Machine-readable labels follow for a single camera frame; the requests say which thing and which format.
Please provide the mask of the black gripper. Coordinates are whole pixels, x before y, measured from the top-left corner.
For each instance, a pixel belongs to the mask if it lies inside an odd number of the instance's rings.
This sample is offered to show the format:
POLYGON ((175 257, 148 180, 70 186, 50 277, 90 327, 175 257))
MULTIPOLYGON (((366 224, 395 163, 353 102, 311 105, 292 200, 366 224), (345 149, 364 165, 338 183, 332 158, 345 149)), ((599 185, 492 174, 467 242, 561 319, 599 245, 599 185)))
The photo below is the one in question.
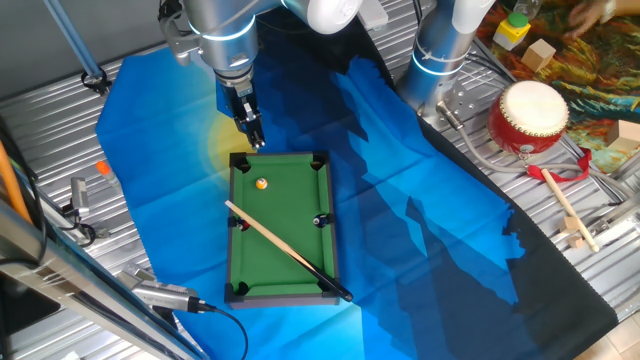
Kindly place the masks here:
POLYGON ((238 130, 245 131, 253 149, 264 147, 265 137, 253 81, 245 80, 233 86, 223 84, 222 90, 238 130))

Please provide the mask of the person's hand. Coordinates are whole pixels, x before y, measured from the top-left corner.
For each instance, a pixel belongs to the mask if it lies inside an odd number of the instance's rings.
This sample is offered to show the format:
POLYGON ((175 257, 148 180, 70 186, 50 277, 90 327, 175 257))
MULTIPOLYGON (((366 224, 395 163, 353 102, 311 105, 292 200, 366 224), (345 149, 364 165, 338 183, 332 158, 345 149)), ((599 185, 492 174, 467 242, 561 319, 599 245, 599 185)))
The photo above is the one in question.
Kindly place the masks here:
POLYGON ((567 36, 576 38, 588 31, 602 17, 605 1, 584 1, 575 6, 568 16, 569 31, 567 36))

